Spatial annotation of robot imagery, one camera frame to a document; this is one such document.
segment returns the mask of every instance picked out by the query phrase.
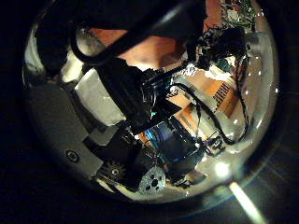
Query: gear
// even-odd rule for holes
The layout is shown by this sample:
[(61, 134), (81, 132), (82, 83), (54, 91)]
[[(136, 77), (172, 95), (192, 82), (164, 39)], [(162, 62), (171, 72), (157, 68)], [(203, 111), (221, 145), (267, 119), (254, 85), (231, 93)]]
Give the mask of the gear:
[(125, 176), (125, 168), (118, 161), (109, 161), (102, 168), (102, 174), (106, 177), (118, 181), (122, 180)]
[(165, 187), (165, 173), (160, 167), (150, 168), (139, 183), (139, 193), (144, 195), (157, 194)]

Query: wire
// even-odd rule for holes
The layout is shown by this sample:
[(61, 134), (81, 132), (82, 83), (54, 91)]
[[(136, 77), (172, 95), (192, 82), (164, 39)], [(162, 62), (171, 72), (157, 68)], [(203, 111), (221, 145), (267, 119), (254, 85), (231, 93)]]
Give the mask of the wire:
[[(230, 138), (228, 138), (226, 135), (225, 135), (225, 133), (224, 133), (224, 131), (223, 131), (223, 129), (222, 129), (222, 127), (221, 127), (221, 124), (220, 124), (220, 122), (219, 122), (219, 120), (217, 119), (217, 117), (215, 116), (215, 114), (210, 110), (210, 108), (204, 103), (204, 102), (202, 102), (187, 86), (185, 86), (184, 84), (182, 84), (182, 83), (175, 83), (175, 84), (173, 84), (171, 87), (173, 87), (173, 86), (177, 86), (177, 87), (179, 87), (180, 89), (182, 89), (183, 91), (185, 91), (186, 93), (188, 93), (192, 98), (193, 98), (193, 100), (196, 102), (196, 104), (197, 105), (200, 105), (201, 106), (201, 108), (203, 109), (203, 110), (205, 110), (206, 111), (206, 113), (212, 118), (212, 120), (213, 120), (213, 122), (214, 122), (214, 125), (215, 125), (215, 127), (219, 130), (219, 132), (220, 132), (220, 134), (221, 134), (221, 136), (222, 136), (222, 138), (223, 138), (223, 141), (227, 144), (227, 145), (233, 145), (233, 144), (235, 144), (236, 143), (236, 141), (234, 141), (234, 140), (232, 140), (232, 139), (230, 139)], [(242, 97), (240, 97), (240, 100), (241, 100), (241, 104), (242, 104), (242, 107), (243, 107), (243, 114), (244, 114), (244, 118), (245, 118), (245, 121), (246, 121), (246, 126), (245, 126), (245, 131), (243, 132), (243, 134), (241, 135), (241, 137), (237, 140), (237, 142), (239, 142), (239, 141), (241, 141), (243, 138), (244, 138), (244, 136), (245, 136), (245, 134), (246, 134), (246, 132), (247, 132), (247, 129), (248, 129), (248, 116), (247, 116), (247, 112), (246, 112), (246, 107), (245, 107), (245, 104), (244, 104), (244, 101), (243, 101), (243, 99), (242, 99)]]

